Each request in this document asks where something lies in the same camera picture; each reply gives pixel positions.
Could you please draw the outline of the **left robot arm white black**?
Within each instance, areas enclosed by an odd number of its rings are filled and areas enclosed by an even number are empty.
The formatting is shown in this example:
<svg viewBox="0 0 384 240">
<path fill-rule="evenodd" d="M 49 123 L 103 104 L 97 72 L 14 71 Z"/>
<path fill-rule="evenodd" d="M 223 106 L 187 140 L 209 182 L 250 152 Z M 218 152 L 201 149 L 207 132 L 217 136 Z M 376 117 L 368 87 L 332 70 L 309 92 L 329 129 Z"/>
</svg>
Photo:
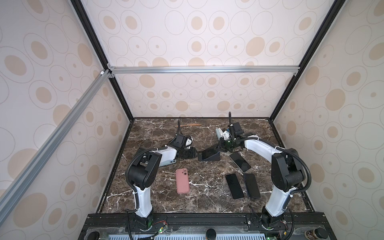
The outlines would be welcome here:
<svg viewBox="0 0 384 240">
<path fill-rule="evenodd" d="M 194 147 L 140 147 L 125 172 L 126 182 L 133 189 L 135 196 L 135 209 L 132 212 L 142 219 L 147 219 L 152 214 L 151 185 L 156 179 L 159 167 L 172 164 L 177 158 L 185 160 L 196 156 L 197 150 Z"/>
</svg>

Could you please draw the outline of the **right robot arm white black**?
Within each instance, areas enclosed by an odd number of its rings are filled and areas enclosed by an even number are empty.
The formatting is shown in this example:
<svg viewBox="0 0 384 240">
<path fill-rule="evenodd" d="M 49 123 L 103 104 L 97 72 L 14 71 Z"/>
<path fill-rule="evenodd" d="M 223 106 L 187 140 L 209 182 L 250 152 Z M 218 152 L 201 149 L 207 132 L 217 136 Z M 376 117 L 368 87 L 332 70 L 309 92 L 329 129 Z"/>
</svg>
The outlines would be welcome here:
<svg viewBox="0 0 384 240">
<path fill-rule="evenodd" d="M 281 216 L 293 195 L 305 192 L 311 186 L 310 169 L 295 149 L 274 146 L 256 135 L 227 140 L 221 137 L 218 146 L 223 152 L 231 152 L 234 148 L 242 147 L 271 163 L 271 179 L 274 187 L 269 201 L 263 208 L 263 212 L 271 218 Z"/>
</svg>

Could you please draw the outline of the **black phone case horizontal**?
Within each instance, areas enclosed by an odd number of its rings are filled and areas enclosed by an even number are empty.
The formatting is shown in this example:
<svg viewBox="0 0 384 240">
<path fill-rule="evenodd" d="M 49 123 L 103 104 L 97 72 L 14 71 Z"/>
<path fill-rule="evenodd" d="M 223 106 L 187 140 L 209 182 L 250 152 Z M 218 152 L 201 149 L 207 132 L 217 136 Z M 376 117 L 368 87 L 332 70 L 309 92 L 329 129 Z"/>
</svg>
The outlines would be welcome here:
<svg viewBox="0 0 384 240">
<path fill-rule="evenodd" d="M 217 162 L 220 160 L 221 160 L 220 152 L 217 150 L 207 149 L 207 150 L 198 152 L 199 162 Z"/>
</svg>

